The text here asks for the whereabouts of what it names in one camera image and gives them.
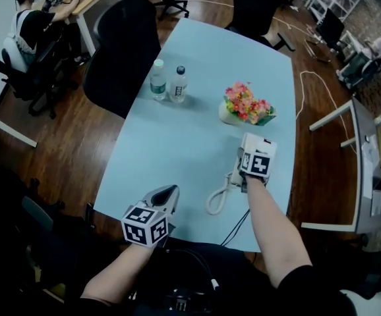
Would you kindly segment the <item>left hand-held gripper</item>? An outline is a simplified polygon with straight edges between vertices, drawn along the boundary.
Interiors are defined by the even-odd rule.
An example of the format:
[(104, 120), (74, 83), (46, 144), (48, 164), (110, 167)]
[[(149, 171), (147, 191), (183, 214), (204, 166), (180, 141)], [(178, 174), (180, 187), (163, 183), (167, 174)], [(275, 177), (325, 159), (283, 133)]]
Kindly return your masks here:
[(129, 206), (121, 219), (124, 239), (147, 248), (164, 245), (175, 229), (171, 220), (179, 195), (177, 185), (162, 186)]

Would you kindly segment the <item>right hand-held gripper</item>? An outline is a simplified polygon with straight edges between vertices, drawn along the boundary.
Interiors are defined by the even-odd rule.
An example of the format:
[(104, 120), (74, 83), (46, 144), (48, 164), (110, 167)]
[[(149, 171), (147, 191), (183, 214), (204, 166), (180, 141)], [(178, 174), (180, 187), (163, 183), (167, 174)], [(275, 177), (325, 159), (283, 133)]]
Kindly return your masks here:
[(259, 179), (263, 185), (267, 185), (270, 177), (272, 158), (259, 152), (248, 152), (242, 147), (238, 149), (238, 175), (240, 176), (239, 187), (246, 187), (246, 177), (251, 176)]

